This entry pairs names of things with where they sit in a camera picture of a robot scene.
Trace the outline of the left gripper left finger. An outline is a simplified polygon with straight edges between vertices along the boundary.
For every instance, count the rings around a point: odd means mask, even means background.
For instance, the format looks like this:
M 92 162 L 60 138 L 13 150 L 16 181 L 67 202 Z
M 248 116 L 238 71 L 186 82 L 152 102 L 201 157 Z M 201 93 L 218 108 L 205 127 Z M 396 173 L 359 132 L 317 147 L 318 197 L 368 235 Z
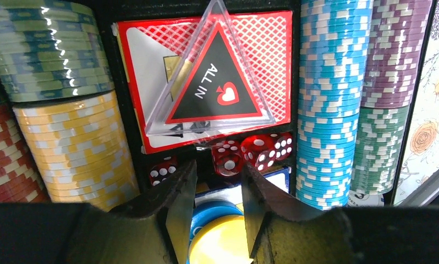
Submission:
M 0 263 L 185 263 L 196 162 L 109 212 L 86 203 L 0 203 Z

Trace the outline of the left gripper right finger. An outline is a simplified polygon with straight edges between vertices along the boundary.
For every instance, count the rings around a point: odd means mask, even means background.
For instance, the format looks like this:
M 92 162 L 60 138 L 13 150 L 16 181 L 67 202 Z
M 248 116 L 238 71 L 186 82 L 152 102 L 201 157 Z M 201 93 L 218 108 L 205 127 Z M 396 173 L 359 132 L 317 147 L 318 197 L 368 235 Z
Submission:
M 439 206 L 320 211 L 249 164 L 240 175 L 254 263 L 439 263 Z

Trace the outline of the blue small blind button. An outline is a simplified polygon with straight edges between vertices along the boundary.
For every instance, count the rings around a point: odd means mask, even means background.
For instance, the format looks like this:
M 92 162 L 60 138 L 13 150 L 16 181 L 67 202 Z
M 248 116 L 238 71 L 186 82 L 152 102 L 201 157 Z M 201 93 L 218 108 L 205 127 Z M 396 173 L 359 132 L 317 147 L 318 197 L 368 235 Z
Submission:
M 195 235 L 205 225 L 215 219 L 229 215 L 243 215 L 243 212 L 229 201 L 207 201 L 196 206 L 191 220 L 189 242 L 192 242 Z

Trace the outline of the yellow round button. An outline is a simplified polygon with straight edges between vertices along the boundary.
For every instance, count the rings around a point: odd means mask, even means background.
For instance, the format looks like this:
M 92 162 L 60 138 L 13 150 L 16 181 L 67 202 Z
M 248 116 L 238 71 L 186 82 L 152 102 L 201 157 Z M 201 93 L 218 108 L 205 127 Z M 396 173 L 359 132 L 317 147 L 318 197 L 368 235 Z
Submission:
M 253 263 L 248 252 L 244 217 L 227 215 L 196 228 L 188 261 L 198 264 Z

